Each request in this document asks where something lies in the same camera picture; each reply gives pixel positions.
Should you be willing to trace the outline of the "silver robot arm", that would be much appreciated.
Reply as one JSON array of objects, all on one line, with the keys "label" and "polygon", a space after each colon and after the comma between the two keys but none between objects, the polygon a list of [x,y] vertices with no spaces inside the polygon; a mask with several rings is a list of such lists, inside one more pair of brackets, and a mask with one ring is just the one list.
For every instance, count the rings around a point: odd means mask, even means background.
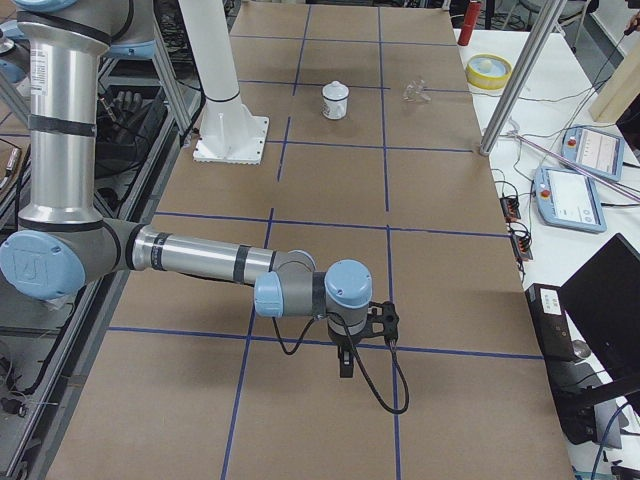
[{"label": "silver robot arm", "polygon": [[93,204],[98,69],[113,46],[155,40],[149,1],[21,1],[30,44],[31,191],[18,231],[1,247],[6,280],[56,299],[119,270],[172,271],[249,285],[256,312],[323,318],[340,373],[362,368],[357,343],[372,336],[372,278],[355,260],[317,270],[307,253],[280,252],[158,232],[103,217]]}]

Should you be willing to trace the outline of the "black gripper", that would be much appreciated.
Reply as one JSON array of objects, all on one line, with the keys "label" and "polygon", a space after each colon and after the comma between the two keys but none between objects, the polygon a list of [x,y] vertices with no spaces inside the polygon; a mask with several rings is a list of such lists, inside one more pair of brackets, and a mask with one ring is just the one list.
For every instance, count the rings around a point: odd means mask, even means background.
[{"label": "black gripper", "polygon": [[337,333],[335,330],[329,327],[328,335],[333,343],[339,348],[339,376],[341,378],[352,378],[353,355],[355,355],[354,348],[363,339],[372,338],[373,331],[371,329],[365,328],[356,334],[350,334],[349,336],[347,336],[346,334]]}]

